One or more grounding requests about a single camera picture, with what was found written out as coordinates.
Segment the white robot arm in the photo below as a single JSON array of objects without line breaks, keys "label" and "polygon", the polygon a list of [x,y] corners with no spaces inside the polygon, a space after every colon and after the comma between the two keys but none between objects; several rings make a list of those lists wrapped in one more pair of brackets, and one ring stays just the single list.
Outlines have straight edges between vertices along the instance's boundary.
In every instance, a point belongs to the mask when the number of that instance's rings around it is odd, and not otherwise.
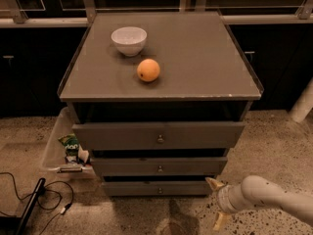
[{"label": "white robot arm", "polygon": [[232,214],[245,210],[279,209],[302,222],[313,225],[313,198],[284,190],[257,175],[247,176],[240,184],[226,185],[214,178],[205,181],[216,193],[217,213],[213,225],[219,231]]}]

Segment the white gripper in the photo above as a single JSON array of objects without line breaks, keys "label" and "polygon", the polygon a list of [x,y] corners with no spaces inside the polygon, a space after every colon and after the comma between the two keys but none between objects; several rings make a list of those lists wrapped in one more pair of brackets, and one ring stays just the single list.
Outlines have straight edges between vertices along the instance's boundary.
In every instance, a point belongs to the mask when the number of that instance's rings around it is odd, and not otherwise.
[{"label": "white gripper", "polygon": [[229,213],[237,213],[243,209],[243,194],[240,185],[225,185],[214,178],[205,179],[213,192],[217,191],[217,204],[223,211],[216,214],[213,230],[219,231],[230,219]]}]

